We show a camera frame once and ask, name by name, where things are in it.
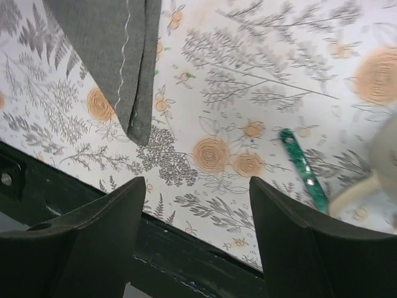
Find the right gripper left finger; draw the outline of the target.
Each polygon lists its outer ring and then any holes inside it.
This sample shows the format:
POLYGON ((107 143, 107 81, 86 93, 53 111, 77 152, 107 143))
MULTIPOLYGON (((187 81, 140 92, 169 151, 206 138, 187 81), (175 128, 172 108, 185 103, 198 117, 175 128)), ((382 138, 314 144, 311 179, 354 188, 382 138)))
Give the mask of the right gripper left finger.
POLYGON ((1 297, 122 297, 146 186, 113 192, 26 231, 1 234, 1 297))

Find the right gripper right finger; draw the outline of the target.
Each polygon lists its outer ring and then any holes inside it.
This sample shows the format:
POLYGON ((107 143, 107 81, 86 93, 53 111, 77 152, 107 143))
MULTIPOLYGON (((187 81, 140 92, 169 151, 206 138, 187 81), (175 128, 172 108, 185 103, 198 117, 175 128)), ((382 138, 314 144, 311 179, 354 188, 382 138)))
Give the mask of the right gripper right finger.
POLYGON ((249 197, 269 297, 395 297, 396 237, 334 219, 261 178, 249 197))

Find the grey cloth napkin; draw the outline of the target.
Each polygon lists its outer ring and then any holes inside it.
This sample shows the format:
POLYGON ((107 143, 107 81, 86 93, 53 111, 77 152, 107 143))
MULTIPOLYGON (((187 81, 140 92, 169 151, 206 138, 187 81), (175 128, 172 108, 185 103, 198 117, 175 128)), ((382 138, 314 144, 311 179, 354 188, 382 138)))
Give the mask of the grey cloth napkin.
POLYGON ((44 1, 113 107, 127 137, 147 145, 161 1, 44 1))

